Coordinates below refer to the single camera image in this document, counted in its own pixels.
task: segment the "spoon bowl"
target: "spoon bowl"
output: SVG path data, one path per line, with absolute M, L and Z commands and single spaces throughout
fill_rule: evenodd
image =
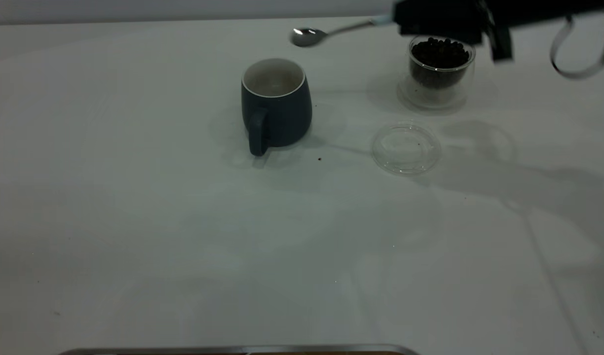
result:
M 291 43 L 297 47 L 313 47 L 322 42 L 328 34 L 322 30 L 302 27 L 291 31 Z

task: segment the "spoon handle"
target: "spoon handle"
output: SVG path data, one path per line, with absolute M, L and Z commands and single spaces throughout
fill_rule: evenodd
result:
M 331 32 L 327 33 L 327 35 L 335 36 L 336 34 L 342 34 L 343 32 L 349 32 L 358 29 L 365 29 L 366 27 L 389 25 L 392 22 L 392 15 L 384 14 L 381 16 L 371 17 L 365 22 L 355 23 L 354 25 L 342 27 L 341 29 L 332 30 Z

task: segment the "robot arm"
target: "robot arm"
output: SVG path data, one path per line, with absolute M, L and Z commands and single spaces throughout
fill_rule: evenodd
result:
M 394 22 L 402 35 L 455 38 L 482 43 L 487 34 L 494 61 L 512 58 L 510 27 L 604 9 L 604 0 L 402 0 L 394 7 Z

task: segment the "white wall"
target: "white wall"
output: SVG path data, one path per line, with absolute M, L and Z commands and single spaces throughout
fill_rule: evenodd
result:
M 381 14 L 393 0 L 0 0 L 0 24 Z

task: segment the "mug handle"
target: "mug handle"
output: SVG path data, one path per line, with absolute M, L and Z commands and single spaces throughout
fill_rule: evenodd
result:
M 250 118 L 250 152 L 257 156 L 262 157 L 266 152 L 269 144 L 264 139 L 264 127 L 266 125 L 265 119 L 267 110 L 265 108 L 258 108 Z

